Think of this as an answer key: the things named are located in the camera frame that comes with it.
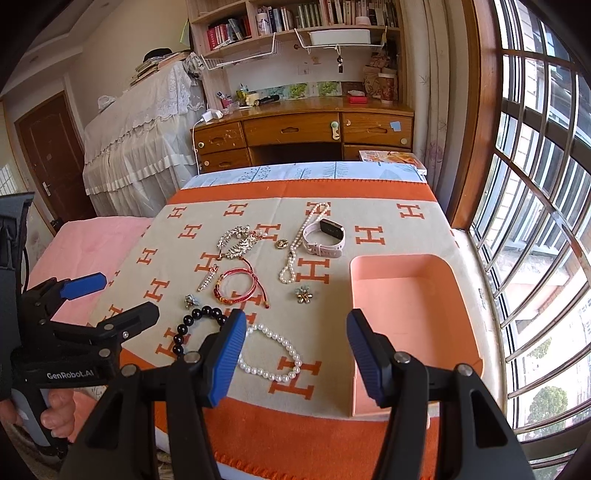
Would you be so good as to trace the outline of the person's left hand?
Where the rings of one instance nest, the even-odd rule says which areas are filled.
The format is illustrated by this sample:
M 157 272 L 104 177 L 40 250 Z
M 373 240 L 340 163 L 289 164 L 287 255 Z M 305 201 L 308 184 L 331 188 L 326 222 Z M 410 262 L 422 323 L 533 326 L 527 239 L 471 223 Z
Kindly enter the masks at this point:
M 51 431 L 53 437 L 67 438 L 74 432 L 76 406 L 73 393 L 71 389 L 49 391 L 49 407 L 42 413 L 41 423 Z M 1 420 L 23 426 L 23 419 L 10 399 L 1 401 Z

